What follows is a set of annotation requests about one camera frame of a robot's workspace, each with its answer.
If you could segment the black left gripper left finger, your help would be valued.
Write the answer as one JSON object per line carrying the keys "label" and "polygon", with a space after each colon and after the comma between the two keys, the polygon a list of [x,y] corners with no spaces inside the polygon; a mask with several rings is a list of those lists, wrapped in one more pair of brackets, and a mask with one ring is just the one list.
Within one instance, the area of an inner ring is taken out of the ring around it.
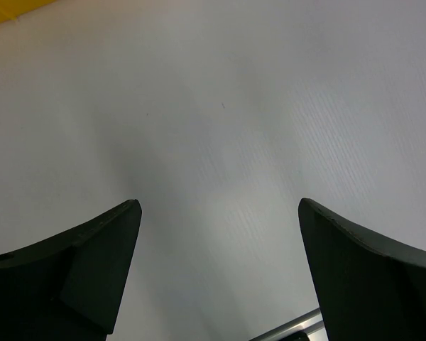
{"label": "black left gripper left finger", "polygon": [[94,219],[0,254],[0,340],[105,340],[119,314],[142,209]]}

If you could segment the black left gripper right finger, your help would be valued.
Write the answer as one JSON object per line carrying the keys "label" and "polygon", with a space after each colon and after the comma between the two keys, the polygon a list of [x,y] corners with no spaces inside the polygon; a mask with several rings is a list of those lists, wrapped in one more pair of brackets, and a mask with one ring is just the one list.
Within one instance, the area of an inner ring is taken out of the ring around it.
{"label": "black left gripper right finger", "polygon": [[426,340],[426,251],[311,199],[298,217],[329,340]]}

